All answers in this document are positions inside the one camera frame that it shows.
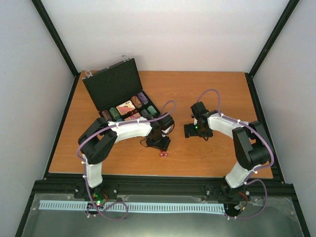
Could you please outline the ace of spades card box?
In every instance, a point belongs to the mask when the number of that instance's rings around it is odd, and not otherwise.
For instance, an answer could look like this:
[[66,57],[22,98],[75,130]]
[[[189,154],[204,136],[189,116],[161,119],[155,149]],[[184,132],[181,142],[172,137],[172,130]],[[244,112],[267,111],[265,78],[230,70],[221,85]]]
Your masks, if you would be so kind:
[[134,111],[136,109],[136,107],[134,106],[134,104],[129,100],[126,101],[118,106],[116,106],[116,109],[118,111],[118,113],[123,116],[126,115],[132,111]]

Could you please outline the brown green poker chip stack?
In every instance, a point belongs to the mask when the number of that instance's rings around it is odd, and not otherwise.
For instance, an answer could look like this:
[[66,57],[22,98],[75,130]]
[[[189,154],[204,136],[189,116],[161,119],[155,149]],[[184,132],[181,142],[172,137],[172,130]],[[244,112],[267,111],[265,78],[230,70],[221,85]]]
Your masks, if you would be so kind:
[[103,111],[101,112],[101,115],[102,115],[102,117],[106,120],[106,122],[113,120],[113,118],[112,118],[112,116],[111,116],[111,114],[109,113],[108,110],[103,110]]

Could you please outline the green yellow poker chip stack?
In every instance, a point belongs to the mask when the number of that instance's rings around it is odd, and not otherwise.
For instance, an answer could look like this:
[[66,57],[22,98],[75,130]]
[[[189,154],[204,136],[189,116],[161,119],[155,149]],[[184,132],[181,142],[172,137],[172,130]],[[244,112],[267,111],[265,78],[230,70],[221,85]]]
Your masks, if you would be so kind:
[[114,120],[120,119],[120,114],[115,107],[111,107],[109,109],[109,113],[113,117]]

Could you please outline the purple poker chip stack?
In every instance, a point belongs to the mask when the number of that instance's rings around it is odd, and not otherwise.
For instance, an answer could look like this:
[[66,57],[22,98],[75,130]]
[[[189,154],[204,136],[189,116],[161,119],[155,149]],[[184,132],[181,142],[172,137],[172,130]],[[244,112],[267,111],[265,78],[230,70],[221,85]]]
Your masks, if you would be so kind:
[[149,100],[143,92],[138,93],[137,97],[141,101],[142,104],[144,104],[144,105],[148,104]]

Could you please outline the dark grey poker chip stack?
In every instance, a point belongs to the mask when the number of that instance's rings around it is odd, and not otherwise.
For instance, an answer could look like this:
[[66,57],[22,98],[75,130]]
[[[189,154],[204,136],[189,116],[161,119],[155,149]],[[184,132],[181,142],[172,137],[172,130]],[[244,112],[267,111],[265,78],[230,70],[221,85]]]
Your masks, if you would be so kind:
[[144,117],[144,118],[150,118],[150,117],[151,117],[151,115],[149,114],[149,112],[148,112],[146,109],[142,110],[142,111],[140,112],[140,114],[141,114],[141,116]]

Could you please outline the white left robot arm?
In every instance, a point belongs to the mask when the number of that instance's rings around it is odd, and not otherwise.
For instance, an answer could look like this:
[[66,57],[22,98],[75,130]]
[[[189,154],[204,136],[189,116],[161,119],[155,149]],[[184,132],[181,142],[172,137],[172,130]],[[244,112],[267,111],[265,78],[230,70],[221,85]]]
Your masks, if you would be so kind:
[[165,114],[159,118],[139,117],[127,121],[98,118],[79,138],[77,154],[84,165],[85,192],[96,199],[102,195],[102,162],[117,142],[144,137],[146,146],[166,152],[170,144],[168,133],[174,127],[173,118]]

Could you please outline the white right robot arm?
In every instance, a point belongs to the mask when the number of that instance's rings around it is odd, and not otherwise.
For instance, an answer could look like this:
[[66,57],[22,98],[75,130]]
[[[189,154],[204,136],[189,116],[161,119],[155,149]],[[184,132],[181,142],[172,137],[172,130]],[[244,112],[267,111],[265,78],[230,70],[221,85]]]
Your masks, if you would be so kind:
[[233,140],[237,161],[221,184],[224,198],[232,199],[253,173],[274,164],[273,149],[259,121],[245,122],[218,111],[196,113],[193,118],[193,123],[184,125],[185,138],[196,136],[207,141],[217,131]]

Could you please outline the orange red poker chip stack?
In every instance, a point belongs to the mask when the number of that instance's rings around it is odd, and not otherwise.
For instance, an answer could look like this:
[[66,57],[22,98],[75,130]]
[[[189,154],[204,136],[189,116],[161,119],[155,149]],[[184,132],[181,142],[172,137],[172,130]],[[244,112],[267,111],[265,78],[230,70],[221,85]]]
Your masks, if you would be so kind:
[[136,107],[136,108],[141,108],[142,107],[142,102],[139,100],[139,98],[137,97],[137,96],[133,96],[133,97],[131,97],[131,102],[134,104],[134,106]]

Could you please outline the red texas holdem card box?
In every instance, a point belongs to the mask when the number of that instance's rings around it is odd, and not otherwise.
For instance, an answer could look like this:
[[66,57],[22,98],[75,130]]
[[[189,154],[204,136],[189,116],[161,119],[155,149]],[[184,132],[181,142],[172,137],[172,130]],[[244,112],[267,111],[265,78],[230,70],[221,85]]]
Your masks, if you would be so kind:
[[136,120],[136,119],[138,119],[140,117],[141,117],[141,115],[139,113],[136,113],[136,114],[133,114],[133,115],[125,118],[124,121]]

